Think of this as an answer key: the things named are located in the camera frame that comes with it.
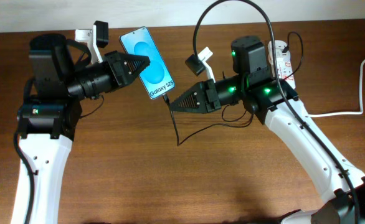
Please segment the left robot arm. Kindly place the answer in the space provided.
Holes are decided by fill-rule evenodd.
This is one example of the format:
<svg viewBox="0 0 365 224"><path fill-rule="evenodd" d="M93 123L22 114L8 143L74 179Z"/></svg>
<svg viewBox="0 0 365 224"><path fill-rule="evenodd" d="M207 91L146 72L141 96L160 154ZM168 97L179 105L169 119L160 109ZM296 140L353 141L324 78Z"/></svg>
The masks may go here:
<svg viewBox="0 0 365 224"><path fill-rule="evenodd" d="M21 160L12 223L57 223L62 177L84 118L80 102L134 82L149 66L147 56L113 51L92 63L89 48L62 34L30 41L34 71L17 111L13 143Z"/></svg>

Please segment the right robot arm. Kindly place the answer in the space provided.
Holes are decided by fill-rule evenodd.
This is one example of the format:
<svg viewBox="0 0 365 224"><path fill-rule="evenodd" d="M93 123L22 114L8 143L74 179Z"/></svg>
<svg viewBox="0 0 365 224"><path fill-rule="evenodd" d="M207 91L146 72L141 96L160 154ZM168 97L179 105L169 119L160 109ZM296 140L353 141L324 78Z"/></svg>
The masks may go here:
<svg viewBox="0 0 365 224"><path fill-rule="evenodd" d="M350 163L310 118L298 93L272 75L256 36L231 44L235 76L199 82L175 99L171 111L211 113L238 102L275 133L310 176L323 206L294 210L265 223L365 223L365 174Z"/></svg>

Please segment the white USB charger adapter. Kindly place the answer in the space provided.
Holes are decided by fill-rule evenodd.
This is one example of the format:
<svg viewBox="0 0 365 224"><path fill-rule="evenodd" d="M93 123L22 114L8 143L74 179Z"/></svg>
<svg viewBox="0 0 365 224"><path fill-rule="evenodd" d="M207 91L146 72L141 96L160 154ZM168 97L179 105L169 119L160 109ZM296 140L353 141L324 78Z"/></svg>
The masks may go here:
<svg viewBox="0 0 365 224"><path fill-rule="evenodd" d="M275 52L276 52L276 59L277 62L289 62L290 61L290 52L289 50L287 50L285 53L283 53L283 50L285 49L285 47L287 46L287 43L282 41L282 40L276 40L275 41ZM273 56L272 56L272 42L270 41L267 45L268 47L268 61L270 62L271 65L273 65Z"/></svg>

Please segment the white power strip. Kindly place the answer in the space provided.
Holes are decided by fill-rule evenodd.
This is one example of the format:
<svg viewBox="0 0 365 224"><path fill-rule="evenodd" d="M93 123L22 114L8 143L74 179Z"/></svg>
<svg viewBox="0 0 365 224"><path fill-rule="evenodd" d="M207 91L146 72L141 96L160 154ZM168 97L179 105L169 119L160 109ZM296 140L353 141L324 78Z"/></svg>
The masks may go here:
<svg viewBox="0 0 365 224"><path fill-rule="evenodd" d="M271 65L273 77L275 77L275 71L273 69L273 65ZM277 62L278 68L278 77L281 79L285 79L287 76L293 73L291 61L289 62Z"/></svg>

